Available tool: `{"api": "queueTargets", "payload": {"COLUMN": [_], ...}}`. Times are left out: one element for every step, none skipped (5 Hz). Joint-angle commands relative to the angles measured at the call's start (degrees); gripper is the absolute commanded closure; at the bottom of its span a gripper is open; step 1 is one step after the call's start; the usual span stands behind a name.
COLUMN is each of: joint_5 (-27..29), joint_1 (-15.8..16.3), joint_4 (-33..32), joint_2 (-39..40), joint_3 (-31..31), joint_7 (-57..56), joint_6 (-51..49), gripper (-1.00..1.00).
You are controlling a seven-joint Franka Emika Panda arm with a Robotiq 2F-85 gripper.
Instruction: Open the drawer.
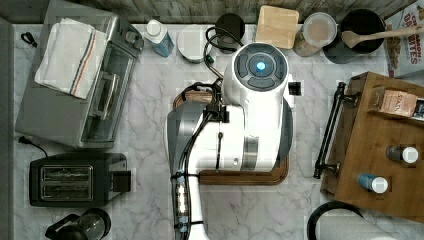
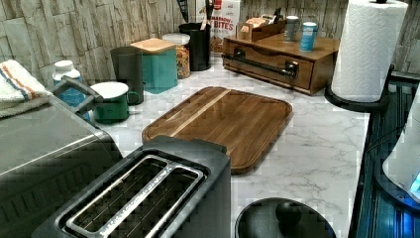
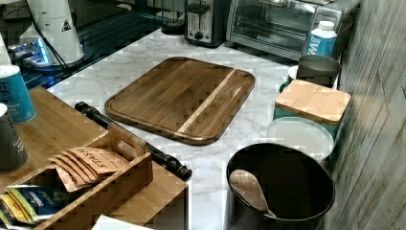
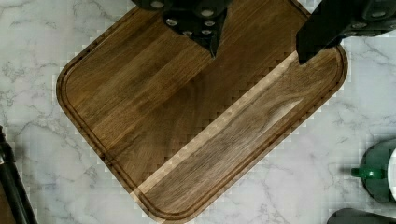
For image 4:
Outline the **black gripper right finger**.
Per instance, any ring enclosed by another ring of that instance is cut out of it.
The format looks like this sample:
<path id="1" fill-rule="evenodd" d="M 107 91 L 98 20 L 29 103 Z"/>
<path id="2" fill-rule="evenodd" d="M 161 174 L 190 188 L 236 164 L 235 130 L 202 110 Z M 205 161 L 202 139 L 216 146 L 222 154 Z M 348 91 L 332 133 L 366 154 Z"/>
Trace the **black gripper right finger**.
<path id="1" fill-rule="evenodd" d="M 296 35 L 299 64 L 351 36 L 395 29 L 396 0 L 322 0 Z"/>

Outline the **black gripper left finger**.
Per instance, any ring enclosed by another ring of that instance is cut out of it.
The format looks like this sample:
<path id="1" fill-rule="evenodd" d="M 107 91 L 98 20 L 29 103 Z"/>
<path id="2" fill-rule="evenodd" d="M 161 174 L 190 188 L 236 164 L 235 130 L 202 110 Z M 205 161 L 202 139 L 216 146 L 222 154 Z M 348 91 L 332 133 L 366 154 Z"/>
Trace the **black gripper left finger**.
<path id="1" fill-rule="evenodd" d="M 217 56 L 228 6 L 233 0 L 132 0 L 139 8 L 159 10 L 163 23 Z"/>

